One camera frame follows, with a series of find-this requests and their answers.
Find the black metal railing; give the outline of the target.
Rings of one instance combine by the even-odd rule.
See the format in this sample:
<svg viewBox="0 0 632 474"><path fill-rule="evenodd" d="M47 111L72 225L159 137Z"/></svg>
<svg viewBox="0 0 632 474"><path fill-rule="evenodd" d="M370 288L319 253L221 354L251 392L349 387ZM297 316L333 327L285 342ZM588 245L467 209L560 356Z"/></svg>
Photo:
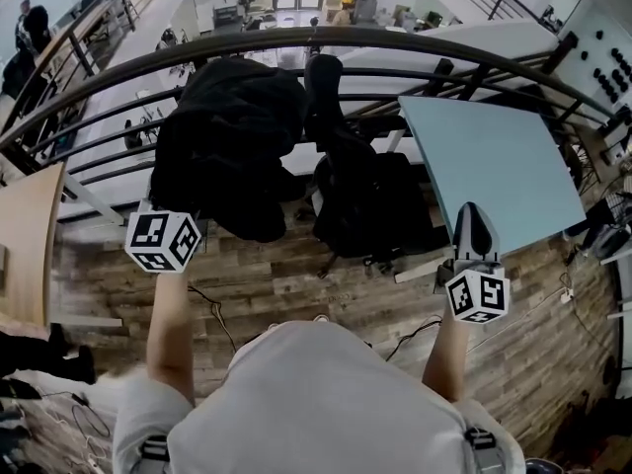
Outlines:
<svg viewBox="0 0 632 474"><path fill-rule="evenodd" d="M552 79L543 69L532 68L521 61L507 59L499 55L459 44L456 42L401 34L388 31L356 28L319 27L316 29L272 29L269 31L255 31L232 36L222 36L187 42L171 48L160 49L153 53L132 59L123 64L109 68L79 86L55 96L49 102L39 106L19 124L12 126L0 134L0 155L10 161L23 174L31 175L43 169L43 163L36 158L35 148L25 148L23 137L34 130L43 128L51 120L58 118L61 113L79 103L85 102L94 95L133 79L155 73L166 68L190 63L197 70L210 61L224 57L240 56L249 58L252 51L287 46L356 46L360 49L378 48L402 50L415 54L429 54L440 59L463 60L468 68L461 74L437 73L430 70L415 70L390 67L347 67L343 63L344 77L378 77L410 79L414 85L409 90L412 97L444 97L455 95L462 100L469 99L478 90L488 90L503 93L507 89L507 82L514 78L522 78L534 84L547 87L563 94L570 100L570 105L562 107L558 122L567 123L570 117L578 116L591 119L601 124L606 132L612 132L624 120L623 115L612 114L597 102L582 95L580 92ZM305 89L305 68L283 69L294 74ZM103 121L114 116L125 114L143 106L161 102L167 99L176 101L185 88L168 89L135 101L122 103L112 109L96 115L96 121ZM300 142L311 142L305 133L305 122L309 114L309 98L307 116L303 125ZM359 103L359 109L352 113L352 119L362 126L369 126L373 120L383 122L386 130L394 126L392 114L383 111L384 106L397 106L399 96L388 93L350 93L344 94L339 90L340 105L351 101ZM149 145L149 150L155 153L157 138L164 118L157 118L149 123L149 127L157 131L156 139Z"/></svg>

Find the left black harness buckle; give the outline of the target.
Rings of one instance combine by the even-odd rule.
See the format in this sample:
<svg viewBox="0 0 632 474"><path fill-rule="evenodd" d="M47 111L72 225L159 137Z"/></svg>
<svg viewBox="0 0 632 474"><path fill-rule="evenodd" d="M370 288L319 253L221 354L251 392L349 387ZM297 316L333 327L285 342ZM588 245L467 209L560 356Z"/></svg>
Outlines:
<svg viewBox="0 0 632 474"><path fill-rule="evenodd" d="M170 454L165 435L151 435L139 447L142 459L169 463Z"/></svg>

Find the light wooden desk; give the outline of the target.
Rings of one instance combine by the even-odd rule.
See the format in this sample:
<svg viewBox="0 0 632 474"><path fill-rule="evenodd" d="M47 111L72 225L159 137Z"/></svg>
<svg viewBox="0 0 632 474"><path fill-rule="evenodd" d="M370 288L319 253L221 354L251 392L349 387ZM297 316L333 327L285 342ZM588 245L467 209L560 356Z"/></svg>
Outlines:
<svg viewBox="0 0 632 474"><path fill-rule="evenodd" d="M49 308L50 271L57 213L64 189L90 200L90 192L58 163L0 188L0 244L8 251L0 318L30 326L49 323L118 328L119 318L65 314Z"/></svg>

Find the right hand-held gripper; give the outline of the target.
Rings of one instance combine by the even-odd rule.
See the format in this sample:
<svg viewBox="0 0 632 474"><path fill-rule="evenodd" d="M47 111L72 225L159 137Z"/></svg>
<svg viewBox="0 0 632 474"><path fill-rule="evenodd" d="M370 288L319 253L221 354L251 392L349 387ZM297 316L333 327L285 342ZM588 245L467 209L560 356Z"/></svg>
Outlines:
<svg viewBox="0 0 632 474"><path fill-rule="evenodd" d="M499 262L500 242L489 216L476 203L465 203L454 229L455 259L441 264L434 292L444 294L454 320L491 323L508 314L510 281ZM469 260L472 251L481 260Z"/></svg>

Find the person's left forearm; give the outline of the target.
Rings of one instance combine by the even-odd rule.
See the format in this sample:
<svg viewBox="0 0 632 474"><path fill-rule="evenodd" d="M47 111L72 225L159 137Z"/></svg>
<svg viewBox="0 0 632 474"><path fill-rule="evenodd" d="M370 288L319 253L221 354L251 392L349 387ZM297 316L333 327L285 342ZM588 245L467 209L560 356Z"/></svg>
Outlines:
<svg viewBox="0 0 632 474"><path fill-rule="evenodd" d="M148 376L195 403L193 313L186 273L160 274L146 344Z"/></svg>

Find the right black harness buckle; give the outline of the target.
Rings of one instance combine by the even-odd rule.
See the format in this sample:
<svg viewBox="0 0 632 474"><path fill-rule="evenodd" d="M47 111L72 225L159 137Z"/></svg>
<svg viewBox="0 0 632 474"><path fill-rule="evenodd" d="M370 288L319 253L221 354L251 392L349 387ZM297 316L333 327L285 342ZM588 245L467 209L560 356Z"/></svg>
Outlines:
<svg viewBox="0 0 632 474"><path fill-rule="evenodd" d="M497 447L496 438L489 431L472 427L465 432L464 436L474 451L483 451Z"/></svg>

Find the black harness buckle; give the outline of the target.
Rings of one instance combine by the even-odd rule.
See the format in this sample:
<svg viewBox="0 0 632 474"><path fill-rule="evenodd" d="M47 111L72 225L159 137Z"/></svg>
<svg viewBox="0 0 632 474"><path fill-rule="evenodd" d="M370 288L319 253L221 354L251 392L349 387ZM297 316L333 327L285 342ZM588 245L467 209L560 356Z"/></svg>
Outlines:
<svg viewBox="0 0 632 474"><path fill-rule="evenodd" d="M472 427L465 432L464 436L474 451L483 451L497 447L496 438L489 431Z"/></svg>
<svg viewBox="0 0 632 474"><path fill-rule="evenodd" d="M170 454L165 435L151 435L139 447L142 459L169 463Z"/></svg>

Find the person's white shirt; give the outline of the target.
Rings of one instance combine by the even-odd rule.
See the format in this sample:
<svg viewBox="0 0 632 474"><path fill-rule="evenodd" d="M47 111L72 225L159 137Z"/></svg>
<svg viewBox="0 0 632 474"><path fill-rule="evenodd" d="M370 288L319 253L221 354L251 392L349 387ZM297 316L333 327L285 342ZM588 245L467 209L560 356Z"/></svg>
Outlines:
<svg viewBox="0 0 632 474"><path fill-rule="evenodd" d="M474 451L465 432L492 433ZM167 437L170 462L139 447ZM238 351L198 405L144 374L127 382L115 474L525 474L523 453L475 401L451 403L330 322L293 321Z"/></svg>

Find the black jacket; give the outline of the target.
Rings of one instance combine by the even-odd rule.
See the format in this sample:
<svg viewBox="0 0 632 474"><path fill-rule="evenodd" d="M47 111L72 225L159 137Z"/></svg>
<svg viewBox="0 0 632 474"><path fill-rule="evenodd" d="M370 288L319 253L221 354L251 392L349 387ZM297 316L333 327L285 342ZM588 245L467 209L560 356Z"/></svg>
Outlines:
<svg viewBox="0 0 632 474"><path fill-rule="evenodd" d="M242 240L282 238L282 206L305 186L281 159L299 142L307 109L304 87L286 70L240 56L210 61L161 124L153 207L211 219Z"/></svg>

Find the light blue table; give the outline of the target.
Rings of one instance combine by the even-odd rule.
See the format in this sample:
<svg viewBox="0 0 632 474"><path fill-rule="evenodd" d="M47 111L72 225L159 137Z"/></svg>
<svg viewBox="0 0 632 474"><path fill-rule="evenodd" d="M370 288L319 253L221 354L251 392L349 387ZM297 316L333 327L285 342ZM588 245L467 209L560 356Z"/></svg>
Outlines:
<svg viewBox="0 0 632 474"><path fill-rule="evenodd" d="M402 96L399 103L449 233L467 202L490 219L498 257L584 220L568 167L540 116L439 98Z"/></svg>

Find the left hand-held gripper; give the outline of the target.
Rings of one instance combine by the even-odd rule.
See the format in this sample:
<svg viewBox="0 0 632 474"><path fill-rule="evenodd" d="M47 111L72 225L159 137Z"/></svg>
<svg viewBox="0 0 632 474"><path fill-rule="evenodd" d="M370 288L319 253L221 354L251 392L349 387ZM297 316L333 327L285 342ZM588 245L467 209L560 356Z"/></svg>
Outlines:
<svg viewBox="0 0 632 474"><path fill-rule="evenodd" d="M189 213L138 211L129 218L124 250L147 273L181 274L200 240Z"/></svg>

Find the white board with black knobs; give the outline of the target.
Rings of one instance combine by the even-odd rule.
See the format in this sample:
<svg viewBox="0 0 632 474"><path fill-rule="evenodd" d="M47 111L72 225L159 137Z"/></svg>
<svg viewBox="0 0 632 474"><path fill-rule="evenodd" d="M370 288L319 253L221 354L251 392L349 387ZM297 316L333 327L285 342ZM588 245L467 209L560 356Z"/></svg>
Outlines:
<svg viewBox="0 0 632 474"><path fill-rule="evenodd" d="M578 4L562 30L562 37L568 33L578 38L578 45L556 69L559 79L612 113L631 102L632 82L625 78L628 89L621 92L611 77L615 69L625 76L611 51L617 48L632 65L632 36L592 0L581 0Z"/></svg>

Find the black office chair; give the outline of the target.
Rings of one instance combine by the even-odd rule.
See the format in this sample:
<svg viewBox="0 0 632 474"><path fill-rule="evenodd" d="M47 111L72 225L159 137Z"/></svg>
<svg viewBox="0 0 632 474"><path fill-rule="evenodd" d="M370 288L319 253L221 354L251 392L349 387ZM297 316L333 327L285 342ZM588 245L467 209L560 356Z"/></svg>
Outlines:
<svg viewBox="0 0 632 474"><path fill-rule="evenodd" d="M394 260L434 251L448 236L433 225L406 155L377 152L346 122L339 102L342 74L342 62L327 54L313 56L305 68L305 133L324 155L313 175L313 233L332 252L318 276L339 259L362 259L387 274Z"/></svg>

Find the person's right forearm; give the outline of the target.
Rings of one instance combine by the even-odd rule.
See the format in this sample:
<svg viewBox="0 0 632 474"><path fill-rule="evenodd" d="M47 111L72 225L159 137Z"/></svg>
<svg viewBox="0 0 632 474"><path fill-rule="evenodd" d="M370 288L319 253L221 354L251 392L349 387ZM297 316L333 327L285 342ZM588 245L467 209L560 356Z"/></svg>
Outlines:
<svg viewBox="0 0 632 474"><path fill-rule="evenodd" d="M457 402L463 396L468 342L468 325L455 320L447 308L426 363L422 382L448 402Z"/></svg>

